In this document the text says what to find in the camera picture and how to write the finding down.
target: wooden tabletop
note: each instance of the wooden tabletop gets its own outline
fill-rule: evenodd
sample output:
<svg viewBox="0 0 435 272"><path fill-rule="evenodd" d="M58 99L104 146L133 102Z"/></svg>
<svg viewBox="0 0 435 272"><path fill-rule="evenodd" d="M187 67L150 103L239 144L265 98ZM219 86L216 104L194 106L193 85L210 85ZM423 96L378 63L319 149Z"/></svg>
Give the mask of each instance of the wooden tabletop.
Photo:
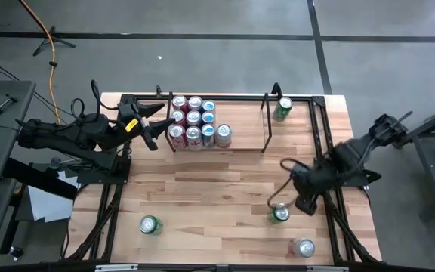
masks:
<svg viewBox="0 0 435 272"><path fill-rule="evenodd" d="M102 102L112 107L120 96L120 93L104 93ZM325 96L325 100L334 144L353 137L344 96ZM273 111L276 102L270 105ZM102 109L102 113L116 118L115 111ZM161 110L150 120L164 118L165 110ZM321 119L318 121L322 131ZM307 105L295 102L287 120L272 121L272 128L273 137L266 153L242 150L172 153L163 136L156 141L159 149L149 151L141 138L134 139L131 174L122 194L112 262L332 264L321 199L314 216L292 207L287 222L270 224L267 220L267 198L289 176L279 167L279 161L292 157L310 164L316 155ZM101 190L101 185L88 186L75 201L68 255L94 226ZM296 194L290 184L275 202L289 202ZM380 259L365 195L356 188L344 188L344 200L351 229L372 256ZM164 231L160 236L139 231L144 215L155 215L163 221ZM341 254L345 256L340 231L338 235ZM316 253L311 258L288 253L289 240L302 237L316 245ZM105 238L106 229L99 255Z"/></svg>

